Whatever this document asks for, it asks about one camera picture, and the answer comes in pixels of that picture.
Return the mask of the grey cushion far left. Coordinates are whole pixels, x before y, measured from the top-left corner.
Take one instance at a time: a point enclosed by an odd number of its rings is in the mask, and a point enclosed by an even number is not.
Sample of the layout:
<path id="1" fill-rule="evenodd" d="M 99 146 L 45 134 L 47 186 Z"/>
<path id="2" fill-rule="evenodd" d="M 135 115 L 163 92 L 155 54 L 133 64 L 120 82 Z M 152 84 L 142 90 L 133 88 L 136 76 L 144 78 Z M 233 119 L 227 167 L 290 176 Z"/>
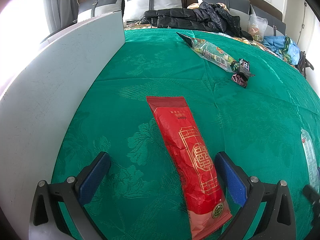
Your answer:
<path id="1" fill-rule="evenodd" d="M 120 11 L 121 7 L 122 0 L 87 0 L 79 4 L 77 22 L 109 12 Z"/>

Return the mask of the grey cushion right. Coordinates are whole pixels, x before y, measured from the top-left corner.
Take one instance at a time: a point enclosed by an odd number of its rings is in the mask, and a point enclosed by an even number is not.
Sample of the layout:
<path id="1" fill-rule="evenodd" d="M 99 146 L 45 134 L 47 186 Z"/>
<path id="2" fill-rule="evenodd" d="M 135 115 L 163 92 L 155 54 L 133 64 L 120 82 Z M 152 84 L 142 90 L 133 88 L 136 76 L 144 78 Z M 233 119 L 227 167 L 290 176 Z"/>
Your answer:
<path id="1" fill-rule="evenodd" d="M 199 3 L 223 3 L 232 16 L 239 16 L 242 20 L 249 20 L 250 1 L 249 0 L 198 0 Z"/>

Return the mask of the red snack packet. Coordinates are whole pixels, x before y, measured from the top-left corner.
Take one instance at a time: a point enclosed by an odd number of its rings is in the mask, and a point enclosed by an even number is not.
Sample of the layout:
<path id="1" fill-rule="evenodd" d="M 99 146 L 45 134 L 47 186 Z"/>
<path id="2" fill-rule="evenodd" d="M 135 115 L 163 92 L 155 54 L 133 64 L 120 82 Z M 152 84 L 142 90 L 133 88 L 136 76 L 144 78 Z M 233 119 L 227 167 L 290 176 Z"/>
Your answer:
<path id="1" fill-rule="evenodd" d="M 146 98 L 180 176 L 192 239 L 205 239 L 232 217 L 214 163 L 184 97 Z"/>

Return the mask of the white cardboard box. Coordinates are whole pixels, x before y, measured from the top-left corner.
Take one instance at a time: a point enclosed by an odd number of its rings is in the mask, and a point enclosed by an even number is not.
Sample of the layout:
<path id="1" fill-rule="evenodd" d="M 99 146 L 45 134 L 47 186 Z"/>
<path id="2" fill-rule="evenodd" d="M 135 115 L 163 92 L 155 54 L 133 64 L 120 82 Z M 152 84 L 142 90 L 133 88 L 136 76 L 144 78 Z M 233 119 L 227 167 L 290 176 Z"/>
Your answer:
<path id="1" fill-rule="evenodd" d="M 38 181 L 51 180 L 65 133 L 97 76 L 125 43 L 120 11 L 51 36 L 1 96 L 1 208 L 21 239 Z"/>

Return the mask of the green candy packet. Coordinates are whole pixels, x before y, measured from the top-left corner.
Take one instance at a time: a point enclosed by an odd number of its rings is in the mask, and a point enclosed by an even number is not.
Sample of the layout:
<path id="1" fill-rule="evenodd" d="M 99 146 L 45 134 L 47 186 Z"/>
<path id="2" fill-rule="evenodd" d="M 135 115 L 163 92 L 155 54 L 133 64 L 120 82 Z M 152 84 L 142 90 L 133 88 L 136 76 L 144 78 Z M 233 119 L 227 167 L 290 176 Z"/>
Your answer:
<path id="1" fill-rule="evenodd" d="M 200 38 L 176 33 L 199 57 L 219 66 L 229 73 L 238 73 L 240 63 L 216 45 Z"/>

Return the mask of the dark chocolate bar wrapper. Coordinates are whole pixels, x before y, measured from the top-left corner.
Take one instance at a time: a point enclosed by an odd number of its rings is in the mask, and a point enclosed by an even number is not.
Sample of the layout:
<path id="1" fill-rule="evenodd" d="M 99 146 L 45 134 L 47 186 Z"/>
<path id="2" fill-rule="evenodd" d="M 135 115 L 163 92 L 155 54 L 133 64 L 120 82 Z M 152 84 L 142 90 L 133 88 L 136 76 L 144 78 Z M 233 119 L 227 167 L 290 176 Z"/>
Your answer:
<path id="1" fill-rule="evenodd" d="M 233 61 L 231 64 L 233 71 L 232 80 L 243 88 L 248 85 L 250 77 L 254 76 L 250 72 L 250 62 L 245 59 L 239 59 L 239 61 Z"/>

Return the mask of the green satin tablecloth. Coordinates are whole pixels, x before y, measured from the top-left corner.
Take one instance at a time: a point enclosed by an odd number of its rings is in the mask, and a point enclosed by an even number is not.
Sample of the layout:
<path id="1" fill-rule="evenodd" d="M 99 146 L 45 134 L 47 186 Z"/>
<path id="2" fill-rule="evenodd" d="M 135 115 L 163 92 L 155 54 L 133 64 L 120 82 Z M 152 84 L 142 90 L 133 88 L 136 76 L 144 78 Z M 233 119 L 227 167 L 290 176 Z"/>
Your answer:
<path id="1" fill-rule="evenodd" d="M 200 58 L 174 29 L 125 32 L 126 42 L 97 77 L 68 128 L 52 181 L 77 175 L 101 151 L 112 166 L 87 212 L 108 239 L 190 239 L 180 179 L 147 96 L 185 98 L 210 156 L 225 151 L 250 176 L 288 183 L 296 234 L 311 230 L 312 207 L 301 141 L 319 152 L 319 97 L 286 62 L 228 37 L 186 31 L 246 59 L 242 88 L 230 73 Z"/>

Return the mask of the grey window curtain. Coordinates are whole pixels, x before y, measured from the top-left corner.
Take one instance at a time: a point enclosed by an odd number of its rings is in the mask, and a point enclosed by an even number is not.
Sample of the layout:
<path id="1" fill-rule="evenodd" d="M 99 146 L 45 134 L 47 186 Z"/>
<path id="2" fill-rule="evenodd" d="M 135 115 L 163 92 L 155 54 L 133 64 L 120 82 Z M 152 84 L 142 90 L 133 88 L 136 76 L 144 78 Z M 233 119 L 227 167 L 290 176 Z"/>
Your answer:
<path id="1" fill-rule="evenodd" d="M 75 22 L 78 16 L 77 0 L 44 0 L 44 9 L 50 34 Z"/>

